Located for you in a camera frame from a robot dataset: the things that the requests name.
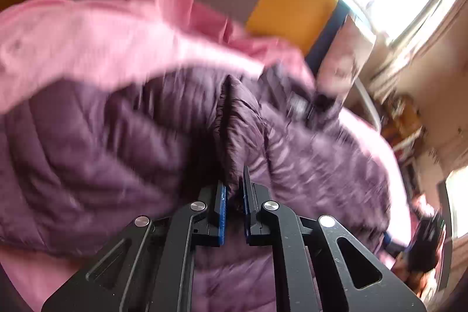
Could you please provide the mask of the purple quilted down jacket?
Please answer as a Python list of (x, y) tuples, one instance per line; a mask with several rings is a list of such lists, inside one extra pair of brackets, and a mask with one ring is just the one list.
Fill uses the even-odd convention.
[(371, 251), (390, 223), (387, 172), (340, 109), (278, 67), (258, 78), (189, 67), (113, 92), (54, 82), (1, 115), (1, 242), (89, 256), (137, 216), (170, 216), (223, 182), (227, 242), (197, 251), (192, 308), (273, 311), (271, 251), (244, 237), (244, 172)]

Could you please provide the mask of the wooden bedside shelf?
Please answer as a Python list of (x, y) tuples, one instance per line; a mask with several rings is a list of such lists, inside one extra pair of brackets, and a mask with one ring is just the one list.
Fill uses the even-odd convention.
[(392, 92), (382, 107), (381, 135), (390, 144), (397, 161), (404, 163), (415, 158), (424, 148), (427, 133), (417, 103), (408, 93)]

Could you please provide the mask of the middle pink curtain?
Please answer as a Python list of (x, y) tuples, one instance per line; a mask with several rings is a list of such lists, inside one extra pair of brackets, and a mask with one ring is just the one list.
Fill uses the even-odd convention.
[(458, 18), (467, 0), (429, 0), (408, 28), (389, 47), (389, 54), (370, 77), (368, 90), (383, 101), (395, 89), (401, 73), (427, 53)]

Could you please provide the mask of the pink floral pillow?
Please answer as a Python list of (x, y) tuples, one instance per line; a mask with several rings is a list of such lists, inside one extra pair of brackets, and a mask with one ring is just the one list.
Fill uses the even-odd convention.
[(370, 58), (376, 36), (358, 17), (348, 15), (318, 70), (316, 87), (326, 96), (344, 101)]

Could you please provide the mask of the pink bed cover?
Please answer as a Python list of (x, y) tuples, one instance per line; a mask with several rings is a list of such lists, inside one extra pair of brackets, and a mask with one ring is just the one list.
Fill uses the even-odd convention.
[[(279, 38), (249, 36), (196, 0), (29, 0), (1, 13), (1, 115), (60, 80), (113, 92), (189, 67), (251, 78), (278, 67), (315, 90), (315, 78), (296, 47)], [(340, 107), (340, 123), (387, 172), (387, 230), (406, 239), (409, 212), (393, 152), (373, 128)], [(1, 242), (1, 265), (34, 311), (89, 256)]]

